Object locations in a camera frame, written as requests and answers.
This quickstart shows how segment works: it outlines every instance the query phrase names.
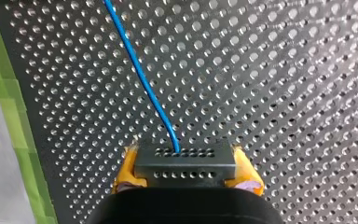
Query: green strip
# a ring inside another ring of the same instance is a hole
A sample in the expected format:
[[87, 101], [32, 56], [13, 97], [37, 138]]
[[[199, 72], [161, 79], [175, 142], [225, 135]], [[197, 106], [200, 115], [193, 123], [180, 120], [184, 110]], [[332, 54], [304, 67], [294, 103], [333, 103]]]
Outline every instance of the green strip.
[[22, 179], [38, 224], [56, 224], [48, 185], [35, 150], [19, 83], [0, 34], [0, 103], [16, 152]]

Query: perforated metal sheet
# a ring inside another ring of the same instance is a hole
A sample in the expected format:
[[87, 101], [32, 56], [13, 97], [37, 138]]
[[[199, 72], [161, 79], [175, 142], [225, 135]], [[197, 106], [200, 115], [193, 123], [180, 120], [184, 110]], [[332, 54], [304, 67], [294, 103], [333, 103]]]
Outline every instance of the perforated metal sheet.
[[[102, 1], [1, 2], [58, 219], [84, 223], [132, 136], [169, 138]], [[243, 144], [287, 223], [358, 223], [358, 0], [115, 4], [182, 142]]]

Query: gray metal surface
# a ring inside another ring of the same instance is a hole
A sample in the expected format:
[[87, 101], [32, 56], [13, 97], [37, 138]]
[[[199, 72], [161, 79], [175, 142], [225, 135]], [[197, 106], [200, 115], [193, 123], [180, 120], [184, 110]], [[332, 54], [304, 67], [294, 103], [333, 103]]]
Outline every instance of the gray metal surface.
[[227, 139], [202, 146], [172, 147], [139, 143], [134, 175], [145, 178], [150, 187], [224, 187], [225, 180], [235, 178], [236, 164]]
[[[102, 1], [1, 2], [58, 219], [84, 223], [132, 136], [169, 137]], [[183, 143], [241, 143], [287, 223], [358, 223], [358, 0], [115, 4]]]

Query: blue cable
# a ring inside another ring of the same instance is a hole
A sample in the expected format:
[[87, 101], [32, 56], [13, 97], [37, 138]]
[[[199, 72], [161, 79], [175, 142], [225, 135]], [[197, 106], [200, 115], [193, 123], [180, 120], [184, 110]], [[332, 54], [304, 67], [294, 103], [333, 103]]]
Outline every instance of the blue cable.
[[162, 122], [164, 123], [165, 127], [167, 128], [168, 134], [170, 135], [173, 149], [176, 153], [180, 152], [180, 146], [179, 141], [176, 137], [175, 131], [172, 128], [170, 119], [168, 119], [167, 115], [165, 115], [164, 110], [162, 109], [161, 105], [158, 102], [158, 99], [156, 97], [156, 94], [153, 92], [152, 87], [150, 86], [149, 82], [146, 79], [146, 75], [144, 73], [144, 70], [142, 69], [141, 65], [139, 64], [138, 58], [136, 57], [135, 51], [132, 48], [130, 40], [126, 36], [126, 32], [123, 28], [123, 25], [120, 22], [120, 19], [116, 15], [115, 10], [113, 9], [113, 5], [110, 2], [110, 0], [103, 0], [106, 9], [108, 10], [110, 17], [113, 20], [113, 23], [115, 24], [118, 34], [121, 37], [121, 40], [124, 43], [124, 46], [126, 48], [126, 51], [130, 55], [130, 59], [133, 63], [133, 66], [135, 67], [136, 74], [138, 75], [138, 78], [141, 80], [142, 85], [144, 86], [147, 96], [149, 97], [150, 101], [152, 102], [153, 106], [156, 108], [159, 117], [162, 119]]

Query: black object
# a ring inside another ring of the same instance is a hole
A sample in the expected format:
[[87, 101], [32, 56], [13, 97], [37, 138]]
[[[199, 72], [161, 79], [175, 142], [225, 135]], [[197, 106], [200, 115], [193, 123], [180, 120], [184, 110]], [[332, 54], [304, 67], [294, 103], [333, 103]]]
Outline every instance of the black object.
[[140, 143], [134, 164], [136, 177], [148, 187], [224, 187], [235, 178], [235, 161], [228, 140], [207, 147], [182, 147], [180, 153], [150, 141]]
[[283, 224], [261, 197], [242, 189], [128, 189], [104, 199], [88, 224]]

